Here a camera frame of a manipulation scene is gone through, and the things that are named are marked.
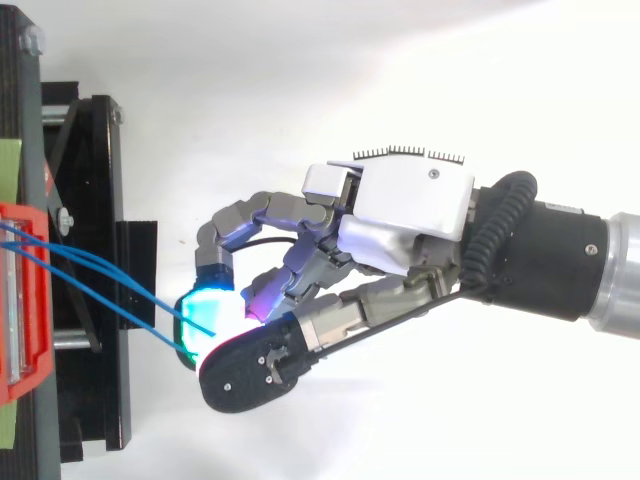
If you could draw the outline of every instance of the bolt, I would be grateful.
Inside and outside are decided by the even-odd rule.
[[[69,235],[69,230],[75,223],[73,217],[69,215],[69,210],[64,207],[58,210],[58,230],[60,231],[60,235],[63,237]]]
[[[45,38],[42,29],[36,25],[29,25],[20,35],[20,48],[23,52],[34,57],[44,54]]]
[[[124,110],[122,107],[117,106],[111,111],[111,119],[116,125],[122,125],[124,123]]]
[[[593,244],[587,245],[586,247],[584,247],[584,253],[586,253],[590,257],[593,257],[594,255],[598,254],[598,247]]]

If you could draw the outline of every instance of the black metal frame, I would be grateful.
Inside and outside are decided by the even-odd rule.
[[[78,99],[77,83],[40,84],[38,56],[20,35],[33,23],[0,5],[0,138],[21,139],[19,201],[49,211],[50,240],[91,251],[155,291],[156,222],[124,222],[116,103]],[[62,125],[43,127],[42,105],[70,105]],[[45,187],[45,146],[55,185]],[[75,218],[68,236],[61,207]],[[52,256],[52,264],[154,325],[155,307],[115,281]],[[128,329],[112,311],[52,279],[53,327],[82,329],[90,348],[56,351],[56,371],[18,400],[13,450],[0,450],[0,478],[60,480],[62,461],[82,460],[82,441],[123,449],[131,438]]]
[[[156,222],[124,222],[117,104],[108,96],[78,99],[75,82],[43,84],[43,105],[69,102],[65,121],[45,126],[45,152],[55,187],[49,193],[52,241],[109,260],[155,292]],[[56,219],[65,207],[75,225],[67,236]],[[53,257],[78,280],[154,326],[155,308],[85,268]],[[128,321],[58,279],[52,281],[56,330],[82,328],[90,349],[56,351],[62,462],[82,460],[82,441],[121,450],[131,439]]]

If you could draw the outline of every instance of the red clamp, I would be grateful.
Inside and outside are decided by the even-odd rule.
[[[0,203],[0,222],[49,239],[47,214],[33,207]],[[24,241],[0,229],[0,241]],[[23,247],[49,263],[44,248]],[[30,392],[53,371],[53,322],[49,272],[0,248],[0,405]]]

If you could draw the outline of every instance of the metal rod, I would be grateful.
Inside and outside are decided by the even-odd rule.
[[[69,105],[43,105],[42,124],[46,127],[59,126],[69,111]]]
[[[75,329],[53,332],[53,346],[56,350],[80,350],[90,348],[91,344],[84,330]]]

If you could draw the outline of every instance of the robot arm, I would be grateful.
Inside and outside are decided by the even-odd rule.
[[[305,198],[254,195],[198,233],[196,286],[233,286],[229,250],[267,224],[298,234],[284,266],[243,292],[264,325],[213,350],[199,377],[223,412],[290,391],[320,358],[456,298],[640,338],[640,218],[535,202],[531,175],[473,189],[460,157],[389,148],[313,165]],[[357,269],[380,280],[315,298]],[[460,282],[460,289],[451,293]]]

